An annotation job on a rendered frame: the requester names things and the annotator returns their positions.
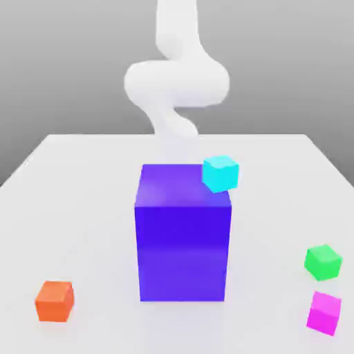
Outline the small cyan cube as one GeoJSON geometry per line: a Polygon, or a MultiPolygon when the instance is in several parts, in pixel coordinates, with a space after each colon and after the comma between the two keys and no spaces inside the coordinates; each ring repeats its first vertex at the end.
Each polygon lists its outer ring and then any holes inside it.
{"type": "Polygon", "coordinates": [[[239,163],[226,155],[206,158],[202,181],[213,193],[235,189],[239,183],[239,163]]]}

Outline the small green cube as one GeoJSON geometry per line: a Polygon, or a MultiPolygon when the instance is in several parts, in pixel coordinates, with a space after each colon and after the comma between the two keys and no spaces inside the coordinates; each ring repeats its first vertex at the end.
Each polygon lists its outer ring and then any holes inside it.
{"type": "Polygon", "coordinates": [[[339,275],[342,260],[329,244],[323,244],[307,249],[304,267],[317,281],[325,281],[339,275]]]}

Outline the small orange cube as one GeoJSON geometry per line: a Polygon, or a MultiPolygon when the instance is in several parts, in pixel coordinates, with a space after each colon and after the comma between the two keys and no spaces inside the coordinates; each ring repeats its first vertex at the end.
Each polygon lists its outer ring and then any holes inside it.
{"type": "Polygon", "coordinates": [[[71,282],[45,281],[35,299],[39,321],[67,322],[74,303],[71,282]]]}

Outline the small magenta cube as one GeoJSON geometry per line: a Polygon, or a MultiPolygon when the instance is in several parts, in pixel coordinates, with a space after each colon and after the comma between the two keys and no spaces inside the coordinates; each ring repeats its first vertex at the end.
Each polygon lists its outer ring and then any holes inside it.
{"type": "Polygon", "coordinates": [[[340,298],[315,291],[306,326],[333,336],[339,321],[341,305],[342,300],[340,298]]]}

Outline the large purple box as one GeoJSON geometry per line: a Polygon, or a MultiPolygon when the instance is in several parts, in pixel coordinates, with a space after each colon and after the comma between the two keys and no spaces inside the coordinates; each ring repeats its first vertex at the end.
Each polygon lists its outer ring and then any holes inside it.
{"type": "Polygon", "coordinates": [[[201,165],[144,164],[134,205],[141,301],[223,301],[232,220],[201,165]]]}

